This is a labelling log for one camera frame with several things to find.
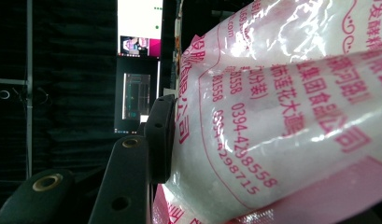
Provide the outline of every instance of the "metal rod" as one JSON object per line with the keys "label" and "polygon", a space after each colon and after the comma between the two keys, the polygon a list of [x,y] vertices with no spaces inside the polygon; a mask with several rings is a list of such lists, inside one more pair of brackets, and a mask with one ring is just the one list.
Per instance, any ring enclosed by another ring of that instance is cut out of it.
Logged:
{"label": "metal rod", "polygon": [[27,155],[26,177],[33,175],[33,0],[27,0]]}
{"label": "metal rod", "polygon": [[0,78],[0,84],[27,85],[26,80]]}

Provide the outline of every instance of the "plastic bag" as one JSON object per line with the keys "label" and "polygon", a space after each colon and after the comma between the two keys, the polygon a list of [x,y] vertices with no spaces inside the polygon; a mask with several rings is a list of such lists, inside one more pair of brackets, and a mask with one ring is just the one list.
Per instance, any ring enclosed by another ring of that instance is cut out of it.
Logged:
{"label": "plastic bag", "polygon": [[382,200],[381,48],[372,0],[255,1],[195,38],[165,185],[172,222],[325,223]]}

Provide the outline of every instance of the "screen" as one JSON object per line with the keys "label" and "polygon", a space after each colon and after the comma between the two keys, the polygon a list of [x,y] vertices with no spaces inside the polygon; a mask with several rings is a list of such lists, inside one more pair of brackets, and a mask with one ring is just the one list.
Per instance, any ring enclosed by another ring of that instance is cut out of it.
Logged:
{"label": "screen", "polygon": [[163,0],[118,0],[118,55],[161,54]]}
{"label": "screen", "polygon": [[115,133],[136,133],[146,122],[159,91],[160,62],[119,57],[115,93]]}

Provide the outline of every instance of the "metal pole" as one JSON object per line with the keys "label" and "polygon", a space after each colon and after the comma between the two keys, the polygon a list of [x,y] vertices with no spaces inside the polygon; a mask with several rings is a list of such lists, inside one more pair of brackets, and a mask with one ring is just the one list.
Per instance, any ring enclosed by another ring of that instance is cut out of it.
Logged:
{"label": "metal pole", "polygon": [[26,176],[33,175],[33,0],[27,0],[27,155]]}

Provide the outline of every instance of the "white screen area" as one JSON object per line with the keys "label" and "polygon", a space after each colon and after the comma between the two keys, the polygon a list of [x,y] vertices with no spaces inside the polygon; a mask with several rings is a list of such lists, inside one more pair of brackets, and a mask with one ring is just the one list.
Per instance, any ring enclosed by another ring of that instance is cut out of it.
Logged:
{"label": "white screen area", "polygon": [[118,52],[120,36],[161,39],[163,0],[118,0]]}

